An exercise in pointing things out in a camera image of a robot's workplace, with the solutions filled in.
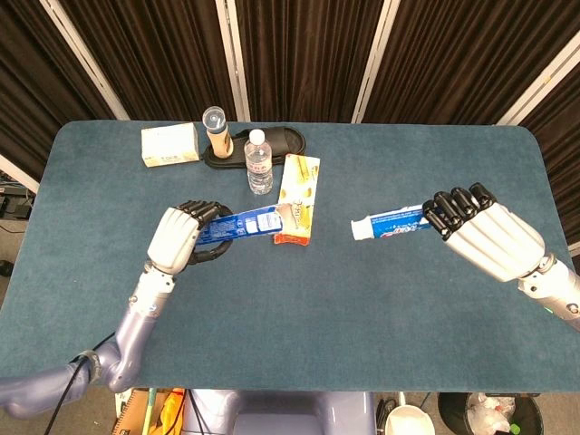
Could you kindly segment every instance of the blue table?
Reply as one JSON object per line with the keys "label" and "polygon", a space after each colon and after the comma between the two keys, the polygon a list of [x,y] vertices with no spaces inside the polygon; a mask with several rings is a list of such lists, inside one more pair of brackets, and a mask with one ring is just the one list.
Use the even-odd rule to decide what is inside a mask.
{"label": "blue table", "polygon": [[[168,206],[200,198],[241,211],[276,202],[281,167],[263,197],[241,169],[147,169],[140,130],[167,124],[83,121],[59,132],[0,312],[0,376],[66,363],[115,329]],[[432,230],[361,242],[351,234],[351,219],[481,181],[570,264],[527,130],[286,125],[321,159],[311,246],[254,237],[188,268],[148,344],[140,384],[580,390],[580,334],[516,283],[478,271]]]}

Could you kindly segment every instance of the black cable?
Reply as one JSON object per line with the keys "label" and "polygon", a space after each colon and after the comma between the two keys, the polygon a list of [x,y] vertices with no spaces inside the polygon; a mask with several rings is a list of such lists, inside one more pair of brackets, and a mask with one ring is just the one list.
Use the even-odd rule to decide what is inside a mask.
{"label": "black cable", "polygon": [[430,392],[430,391],[429,391],[429,392],[427,393],[427,395],[425,396],[425,399],[423,399],[423,401],[420,403],[420,407],[419,407],[419,409],[420,409],[421,411],[423,411],[423,405],[425,404],[425,402],[427,401],[427,399],[429,398],[429,396],[431,396],[431,392]]}
{"label": "black cable", "polygon": [[10,233],[10,234],[24,234],[24,231],[11,231],[9,229],[6,229],[6,228],[2,227],[1,225],[0,225],[0,228],[2,228],[6,233]]}
{"label": "black cable", "polygon": [[196,413],[196,419],[198,419],[198,426],[199,426],[199,430],[201,430],[201,435],[205,435],[205,433],[203,431],[203,426],[201,425],[201,418],[199,417],[200,412],[198,409],[198,404],[196,403],[196,400],[193,398],[193,393],[191,392],[191,390],[188,390],[188,394],[189,394],[189,399],[191,400],[191,406],[193,406],[193,411]]}
{"label": "black cable", "polygon": [[[104,339],[102,339],[96,346],[94,346],[92,349],[94,351],[96,351],[107,340],[109,340],[114,335],[115,335],[115,333],[110,333]],[[46,426],[46,430],[44,431],[44,435],[48,435],[49,433],[51,433],[51,429],[53,428],[53,424],[54,424],[54,421],[56,420],[56,416],[58,415],[58,411],[60,411],[61,406],[63,406],[64,398],[66,397],[66,394],[69,392],[69,390],[73,386],[74,379],[77,377],[77,375],[81,371],[82,366],[87,362],[87,360],[88,360],[88,358],[84,355],[81,355],[73,360],[73,361],[79,361],[79,365],[77,365],[76,369],[74,369],[74,372],[72,373],[71,379],[69,380],[69,383],[66,385],[66,388],[64,389],[63,395],[59,399],[59,401],[56,405],[56,408],[54,408],[53,416],[51,417],[51,420],[48,422],[48,426]]]}
{"label": "black cable", "polygon": [[179,405],[178,414],[175,416],[175,420],[173,421],[173,424],[167,430],[167,432],[165,432],[163,435],[169,435],[171,433],[171,431],[173,430],[173,428],[175,428],[175,425],[178,424],[179,415],[181,414],[181,409],[183,408],[183,403],[185,403],[185,392],[183,392],[183,399],[181,399],[181,404]]}
{"label": "black cable", "polygon": [[73,386],[74,378],[76,378],[76,375],[79,374],[82,366],[87,362],[87,360],[88,360],[88,358],[86,356],[84,356],[84,355],[81,356],[80,361],[79,361],[79,365],[77,365],[76,369],[74,369],[74,373],[72,374],[68,385],[64,389],[64,393],[61,396],[61,399],[58,401],[56,408],[54,408],[53,416],[51,417],[51,420],[48,422],[48,426],[46,426],[46,430],[44,431],[44,435],[48,435],[49,433],[51,433],[51,429],[53,428],[54,421],[56,420],[56,415],[58,414],[58,411],[61,409],[61,406],[63,405],[64,398],[66,397],[66,394],[71,389],[71,386]]}

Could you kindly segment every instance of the dark curtain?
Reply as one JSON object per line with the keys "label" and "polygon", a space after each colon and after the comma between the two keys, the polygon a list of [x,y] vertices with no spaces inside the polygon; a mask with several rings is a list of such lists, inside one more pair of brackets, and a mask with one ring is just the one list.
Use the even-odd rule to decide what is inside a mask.
{"label": "dark curtain", "polygon": [[568,244],[580,241],[580,65],[521,123],[544,155]]}
{"label": "dark curtain", "polygon": [[382,1],[236,5],[252,121],[350,122]]}
{"label": "dark curtain", "polygon": [[578,0],[402,0],[364,121],[495,123],[579,30]]}
{"label": "dark curtain", "polygon": [[0,2],[0,153],[40,180],[57,131],[112,113],[37,1]]}
{"label": "dark curtain", "polygon": [[62,0],[129,116],[236,118],[214,0]]}

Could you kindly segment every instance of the robotic arm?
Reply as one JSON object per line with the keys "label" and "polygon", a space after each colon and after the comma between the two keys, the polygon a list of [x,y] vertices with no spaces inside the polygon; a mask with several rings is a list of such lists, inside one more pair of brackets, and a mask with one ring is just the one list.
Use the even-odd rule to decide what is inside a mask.
{"label": "robotic arm", "polygon": [[129,298],[115,340],[81,353],[89,364],[73,361],[31,377],[0,378],[0,407],[21,419],[48,411],[57,405],[77,370],[64,402],[80,399],[89,383],[97,380],[113,392],[133,386],[140,372],[145,343],[173,291],[174,276],[187,265],[218,258],[231,245],[230,240],[215,249],[194,252],[200,229],[216,216],[226,215],[231,215],[229,208],[217,202],[189,201],[168,208],[151,240],[147,251],[150,261]]}
{"label": "robotic arm", "polygon": [[481,184],[436,193],[423,215],[460,256],[500,282],[517,279],[519,290],[580,332],[580,277]]}

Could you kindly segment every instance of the toothpaste tube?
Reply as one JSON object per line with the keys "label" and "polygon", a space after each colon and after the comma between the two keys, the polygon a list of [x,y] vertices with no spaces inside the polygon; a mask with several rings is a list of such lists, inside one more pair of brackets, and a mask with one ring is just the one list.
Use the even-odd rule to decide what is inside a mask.
{"label": "toothpaste tube", "polygon": [[284,227],[280,211],[280,206],[269,206],[218,217],[201,230],[196,244],[207,245],[234,238],[278,233]]}
{"label": "toothpaste tube", "polygon": [[364,240],[429,228],[430,223],[423,217],[422,206],[419,205],[367,216],[359,221],[351,220],[351,227],[354,240]]}

